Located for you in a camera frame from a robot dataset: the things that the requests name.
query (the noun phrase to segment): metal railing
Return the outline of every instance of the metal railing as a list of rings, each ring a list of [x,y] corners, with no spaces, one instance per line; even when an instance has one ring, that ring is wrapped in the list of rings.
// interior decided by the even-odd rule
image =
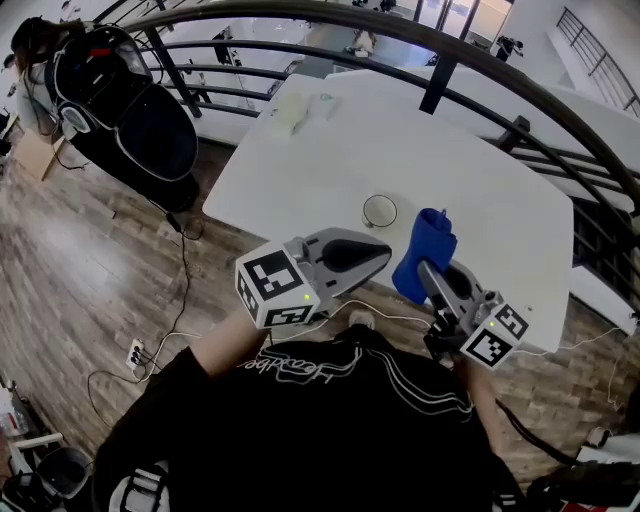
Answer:
[[[119,4],[120,7],[124,2],[119,0]],[[162,27],[179,23],[205,19],[247,17],[295,19],[368,30],[378,35],[384,35],[431,50],[439,54],[440,59],[431,79],[427,80],[407,71],[375,62],[368,58],[358,58],[343,52],[330,51],[311,46],[235,39],[180,41],[165,44],[158,32]],[[250,109],[229,107],[214,102],[201,102],[196,99],[193,93],[214,92],[259,100],[268,100],[271,94],[259,91],[247,91],[240,87],[235,89],[187,84],[181,76],[181,71],[253,75],[273,80],[274,84],[286,80],[288,74],[286,72],[268,69],[237,67],[233,64],[176,64],[170,54],[173,50],[184,48],[214,49],[216,47],[250,48],[254,50],[279,51],[328,59],[349,67],[368,69],[422,89],[424,95],[419,108],[426,114],[433,114],[443,98],[461,105],[502,127],[506,130],[506,133],[512,141],[526,144],[528,147],[533,148],[541,155],[541,158],[552,162],[553,165],[556,166],[557,173],[567,179],[575,180],[601,206],[603,218],[606,219],[606,228],[603,231],[606,231],[605,234],[607,236],[603,238],[604,242],[602,245],[587,247],[588,250],[586,250],[586,252],[582,251],[581,254],[583,254],[583,256],[575,261],[576,266],[586,265],[591,268],[596,268],[602,265],[601,262],[607,262],[612,257],[623,255],[624,258],[632,262],[633,273],[640,278],[640,270],[633,265],[633,257],[631,256],[631,251],[634,251],[634,248],[638,245],[638,237],[630,225],[628,216],[618,211],[601,192],[603,188],[610,189],[611,186],[614,186],[617,192],[631,199],[636,212],[640,213],[640,186],[636,178],[593,129],[553,94],[529,79],[520,71],[497,60],[488,53],[474,48],[472,45],[426,26],[401,18],[387,16],[373,10],[308,0],[220,0],[215,3],[208,3],[196,7],[165,10],[153,16],[145,16],[135,21],[125,23],[122,27],[132,34],[142,32],[146,35],[148,44],[145,43],[141,50],[143,52],[153,52],[159,64],[158,66],[150,67],[150,69],[152,71],[164,70],[169,75],[171,81],[165,81],[163,85],[175,90],[181,102],[189,109],[194,117],[202,116],[202,109],[231,112],[249,117],[256,117],[259,115],[259,112]],[[463,64],[483,74],[506,89],[514,92],[546,114],[593,155],[593,161],[597,162],[602,169],[599,172],[606,175],[613,185],[607,187],[603,185],[601,181],[591,179],[589,174],[584,172],[584,169],[576,168],[576,166],[571,163],[570,158],[562,155],[560,151],[546,146],[529,133],[529,130],[520,123],[506,119],[471,98],[449,89],[447,86],[457,64]],[[501,149],[506,152],[511,152],[513,145],[508,149],[502,147]],[[578,209],[576,212],[576,215],[584,215],[587,217],[585,222],[595,222],[589,219],[584,211]],[[640,305],[640,292],[638,292],[634,286],[635,278],[632,275],[618,277],[628,288],[628,292],[622,294],[625,299],[633,306],[632,297],[635,297],[638,299],[638,305]]]
[[[587,67],[604,100],[640,117],[640,97],[598,38],[566,7],[557,26]]]
[[[170,9],[175,9],[184,4],[187,0],[179,0],[176,3],[171,4]],[[198,0],[196,3],[201,4],[205,0]],[[156,11],[166,11],[166,0],[134,0],[131,2],[130,0],[117,0],[113,4],[111,4],[107,9],[101,12],[93,21],[95,23],[115,23],[116,25],[123,20],[126,21],[126,18],[130,17],[135,11],[140,10],[140,12],[136,15],[136,17],[143,18],[150,14],[153,14]]]

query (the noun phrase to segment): white cable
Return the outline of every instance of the white cable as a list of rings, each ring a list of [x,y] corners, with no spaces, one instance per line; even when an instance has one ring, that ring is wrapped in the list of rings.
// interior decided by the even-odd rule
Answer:
[[[345,306],[349,305],[349,304],[361,304],[362,306],[366,306],[368,307],[371,311],[373,311],[374,313],[379,314],[380,316],[383,316],[389,320],[414,320],[416,322],[422,322],[423,324],[425,324],[427,327],[431,327],[431,324],[429,322],[427,322],[426,320],[423,320],[422,318],[414,318],[414,317],[410,317],[410,316],[394,316],[394,315],[385,315],[382,311],[374,308],[372,305],[367,304],[366,302],[362,302],[361,300],[356,300],[356,299],[351,299],[348,300],[347,302],[345,302],[344,304],[342,304],[338,309],[336,309],[333,313],[331,313],[329,315],[329,318],[327,318],[324,322],[322,322],[320,325],[313,327],[311,329],[307,329],[306,331],[302,331],[301,333],[298,334],[294,334],[293,336],[289,336],[288,338],[273,338],[273,341],[289,341],[292,340],[294,338],[299,338],[300,336],[304,336],[305,334],[309,334],[310,332],[313,331],[317,331],[318,329],[321,329],[322,327],[324,327],[327,322],[329,320],[331,320],[334,316],[336,316],[341,310],[342,308],[344,308]]]
[[[167,334],[162,341],[160,342],[160,347],[158,348],[158,351],[156,352],[156,355],[153,358],[153,367],[151,368],[151,371],[149,372],[149,375],[147,375],[144,379],[142,379],[140,382],[138,382],[138,384],[142,384],[143,382],[147,382],[150,378],[151,375],[153,375],[153,370],[155,370],[156,368],[158,368],[158,357],[160,357],[160,352],[162,352],[162,348],[164,347],[164,342],[167,341],[167,338],[169,338],[170,336],[176,336],[176,335],[180,335],[180,336],[188,336],[190,338],[201,338],[202,336],[200,336],[199,334],[190,334],[188,332],[170,332],[169,334]]]
[[[601,334],[600,336],[596,336],[595,338],[591,338],[589,340],[582,340],[582,341],[576,343],[575,345],[571,345],[569,347],[563,347],[562,345],[560,345],[558,347],[558,350],[573,350],[575,348],[578,348],[583,343],[591,343],[592,341],[596,341],[596,340],[599,340],[600,338],[604,338],[607,334],[611,334],[613,331],[619,331],[619,330],[621,330],[620,327],[614,327],[613,329],[609,329],[607,332]],[[536,356],[536,357],[542,357],[542,356],[546,356],[547,354],[551,354],[551,352],[549,352],[549,351],[541,352],[541,353],[538,354],[536,352],[529,352],[528,350],[514,350],[513,353],[514,354],[529,354],[530,356]]]
[[[604,334],[601,334],[600,336],[596,336],[595,338],[592,338],[590,340],[582,340],[581,342],[576,343],[575,345],[571,345],[570,347],[560,346],[558,348],[562,349],[562,350],[573,350],[574,348],[578,348],[583,343],[590,343],[592,341],[599,340],[600,338],[606,336],[607,334],[610,334],[613,331],[619,331],[619,330],[621,330],[620,327],[614,327],[613,329],[609,329]],[[620,406],[616,403],[615,400],[611,400],[611,384],[613,383],[613,377],[616,374],[616,368],[618,366],[618,361],[620,361],[620,357],[622,356],[622,345],[624,345],[624,342],[627,341],[630,337],[631,336],[628,336],[627,338],[622,340],[622,343],[620,344],[620,353],[618,354],[618,357],[616,358],[615,363],[613,363],[613,370],[611,371],[611,377],[609,377],[609,385],[607,386],[607,402],[610,403],[611,405],[613,405],[613,407],[616,410],[616,412],[618,411],[618,409],[620,409]],[[536,357],[541,357],[541,356],[544,356],[546,354],[549,354],[549,352],[542,352],[540,354],[536,354],[535,352],[528,352],[526,350],[514,350],[514,354],[517,353],[517,352],[519,352],[521,354],[529,354],[529,355],[536,356]]]
[[[622,357],[622,346],[624,345],[624,342],[627,341],[630,337],[631,336],[625,338],[624,340],[622,340],[622,343],[620,343],[620,352],[618,353],[618,357],[616,357],[615,363],[613,363],[613,370],[611,370],[611,377],[609,377],[609,385],[607,386],[607,402],[613,405],[613,408],[616,412],[618,412],[618,409],[620,409],[622,405],[618,405],[615,400],[611,400],[611,384],[613,383],[613,376],[616,374],[618,361],[620,361],[620,358]]]

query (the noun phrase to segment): power cable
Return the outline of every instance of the power cable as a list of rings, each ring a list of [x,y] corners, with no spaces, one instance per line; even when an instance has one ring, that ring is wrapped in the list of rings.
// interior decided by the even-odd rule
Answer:
[[[566,346],[562,346],[560,345],[558,347],[558,350],[574,350],[576,348],[578,348],[579,346],[585,344],[585,343],[591,343],[593,341],[597,341],[600,338],[605,337],[607,334],[611,334],[614,331],[621,331],[622,329],[620,327],[613,327],[612,329],[609,329],[607,332],[601,334],[600,336],[596,336],[595,338],[591,338],[588,340],[582,340],[578,343],[576,343],[575,345],[570,345],[568,347]],[[629,337],[625,338],[622,343],[620,344],[620,353],[618,354],[618,357],[616,358],[616,361],[613,365],[613,370],[611,370],[611,377],[609,377],[609,384],[607,386],[607,402],[611,405],[613,405],[613,408],[616,410],[616,412],[618,411],[618,409],[620,409],[620,406],[616,403],[615,400],[611,399],[611,384],[613,383],[613,377],[615,376],[616,373],[616,369],[618,366],[618,361],[620,361],[620,357],[622,356],[622,345],[624,345],[624,342],[627,341],[629,339]],[[551,352],[549,351],[545,351],[545,352],[540,352],[540,353],[536,353],[536,352],[529,352],[528,350],[514,350],[513,351],[514,354],[528,354],[530,356],[535,356],[535,357],[542,357],[545,356],[547,354],[550,354]]]
[[[313,327],[311,329],[307,329],[306,331],[302,331],[301,333],[294,334],[293,336],[289,336],[287,338],[274,338],[273,341],[289,341],[289,340],[292,340],[294,338],[299,338],[300,336],[304,336],[305,334],[309,334],[310,332],[317,331],[318,329],[321,329],[322,327],[324,327],[327,324],[327,322],[329,322],[329,320],[331,320],[334,316],[336,316],[342,310],[342,308],[348,306],[349,304],[360,304],[362,306],[365,306],[365,307],[369,308],[374,313],[377,313],[378,315],[383,316],[384,318],[387,318],[389,320],[413,320],[415,322],[422,322],[428,328],[431,327],[431,324],[429,322],[427,322],[426,320],[422,319],[422,318],[416,318],[416,317],[410,317],[410,316],[386,315],[382,311],[374,308],[371,304],[367,304],[366,302],[362,302],[361,300],[351,299],[351,300],[348,300],[347,302],[345,302],[344,304],[342,304],[333,313],[331,313],[329,315],[329,318],[324,320],[320,325],[318,325],[316,327]]]
[[[164,210],[162,210],[162,208],[160,208],[158,205],[156,205],[155,203],[153,203],[152,201],[149,200],[149,202],[151,202],[151,204],[153,204],[154,206],[156,206],[157,208],[159,208],[161,211],[164,212]],[[158,347],[158,349],[156,350],[156,352],[153,354],[153,356],[147,358],[148,361],[146,363],[143,363],[142,366],[145,369],[145,373],[141,378],[137,378],[135,375],[135,372],[132,370],[131,373],[134,377],[134,379],[136,380],[130,380],[127,379],[125,377],[122,377],[120,375],[117,375],[113,372],[110,372],[108,370],[95,370],[94,372],[90,373],[89,376],[87,377],[87,396],[89,397],[89,402],[91,402],[91,407],[93,408],[94,412],[96,413],[96,415],[98,416],[98,418],[100,418],[100,420],[107,425],[108,427],[111,427],[111,425],[109,425],[107,423],[107,421],[102,417],[102,415],[98,412],[98,409],[95,405],[95,402],[93,401],[93,397],[91,396],[91,378],[94,375],[103,373],[105,375],[109,375],[111,377],[114,377],[116,379],[120,379],[124,382],[128,382],[130,384],[135,384],[138,385],[140,383],[146,382],[149,380],[149,378],[151,377],[151,375],[153,374],[153,371],[156,368],[159,368],[162,371],[162,368],[160,366],[158,366],[157,361],[158,361],[158,355],[160,354],[160,351],[162,350],[162,347],[164,346],[165,341],[167,340],[167,338],[169,336],[172,336],[174,334],[183,334],[183,333],[177,333],[175,332],[176,326],[178,325],[178,321],[180,320],[180,318],[182,317],[182,315],[185,312],[186,306],[187,306],[187,296],[189,294],[189,289],[191,288],[191,276],[189,275],[189,268],[188,268],[188,264],[187,264],[187,258],[186,258],[186,254],[185,254],[185,239],[189,239],[189,240],[199,240],[200,237],[202,236],[203,232],[204,232],[204,222],[202,223],[202,229],[200,231],[200,233],[198,234],[198,236],[196,238],[189,238],[186,237],[184,234],[185,230],[180,230],[180,239],[182,241],[182,263],[184,266],[184,272],[187,278],[187,286],[185,287],[184,290],[184,294],[182,295],[182,306],[180,308],[180,312],[178,313],[178,315],[176,316],[175,320],[173,321],[173,324],[171,326],[171,329],[169,330],[169,332],[162,338],[162,341],[160,342],[160,345]],[[149,363],[152,363],[151,366],[151,370],[148,369],[148,365]]]
[[[542,439],[537,437],[535,434],[533,434],[520,422],[520,420],[513,413],[513,411],[511,411],[511,409],[509,409],[506,405],[504,405],[500,400],[496,399],[496,404],[498,404],[498,407],[500,407],[500,409],[504,411],[507,418],[513,425],[513,428],[516,429],[518,434],[520,434],[525,441],[528,441],[529,443],[534,445],[536,448],[539,448],[540,450],[545,452],[547,455],[549,455],[550,457],[553,457],[555,460],[560,462],[561,464],[565,464],[567,466],[575,466],[578,464],[582,464],[577,459],[570,457],[565,453],[562,453],[557,448],[554,448],[549,443],[547,443],[546,441],[543,441]]]
[[[50,138],[49,138],[49,142],[50,142],[50,144],[51,144],[51,149],[52,149],[52,151],[53,151],[53,156],[54,156],[54,157],[55,157],[55,159],[58,161],[58,163],[59,163],[62,167],[64,167],[65,169],[67,169],[68,171],[75,171],[76,169],[79,169],[79,170],[81,170],[81,171],[86,170],[86,169],[85,169],[85,167],[86,167],[87,165],[90,165],[90,164],[91,164],[91,162],[86,162],[86,163],[84,163],[84,164],[82,164],[82,165],[72,165],[71,167],[69,167],[69,166],[67,166],[67,165],[63,164],[63,163],[62,163],[62,160],[60,160],[60,157],[58,156],[58,151],[56,150],[56,147],[55,147],[55,145],[54,145],[55,143],[54,143],[54,141],[53,141],[53,137],[54,137],[55,133],[56,133],[58,130],[61,130],[61,129],[62,129],[62,122],[60,121],[60,119],[58,119],[58,122],[56,123],[56,128],[53,130],[53,133],[51,133],[51,136],[50,136]]]

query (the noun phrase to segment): black bag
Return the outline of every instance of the black bag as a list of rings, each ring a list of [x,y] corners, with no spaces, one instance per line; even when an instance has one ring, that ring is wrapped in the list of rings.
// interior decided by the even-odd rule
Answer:
[[[161,180],[190,173],[198,153],[195,128],[173,95],[153,82],[122,29],[71,32],[48,60],[45,83],[59,118],[79,133],[111,132],[129,159]]]

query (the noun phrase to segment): wooden floor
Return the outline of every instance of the wooden floor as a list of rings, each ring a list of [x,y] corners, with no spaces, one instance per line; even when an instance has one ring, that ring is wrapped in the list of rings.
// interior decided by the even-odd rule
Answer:
[[[202,147],[196,177],[203,197],[230,154],[227,148]],[[72,149],[62,158],[82,162]],[[201,240],[187,242],[192,286],[178,324],[189,333],[204,333],[239,305],[232,286],[234,260],[260,244],[202,218],[202,199],[194,215],[205,222],[205,231]],[[130,378],[124,361],[131,340],[138,337],[154,351],[170,328],[186,286],[179,235],[144,198],[94,166],[85,172],[57,167],[42,183],[14,167],[0,183],[0,283],[0,373],[17,381],[52,429],[94,453],[109,429],[90,406],[87,376],[106,369]],[[388,314],[429,318],[378,286],[354,296]],[[339,332],[351,310],[345,308],[310,338]],[[611,327],[574,301],[567,313],[564,345]],[[422,351],[422,324],[376,321],[397,346]],[[281,332],[291,331],[276,337]],[[515,356],[497,374],[501,398],[534,433],[575,454],[592,427],[620,429],[622,416],[607,399],[614,361],[622,354],[612,382],[618,404],[634,388],[640,368],[637,340],[621,345],[624,339],[618,332],[574,351]],[[187,344],[187,338],[171,338],[161,364]],[[97,375],[92,389],[110,424],[143,390],[106,375]],[[503,420],[505,459],[522,485],[555,467]],[[425,442],[419,432],[415,437]]]

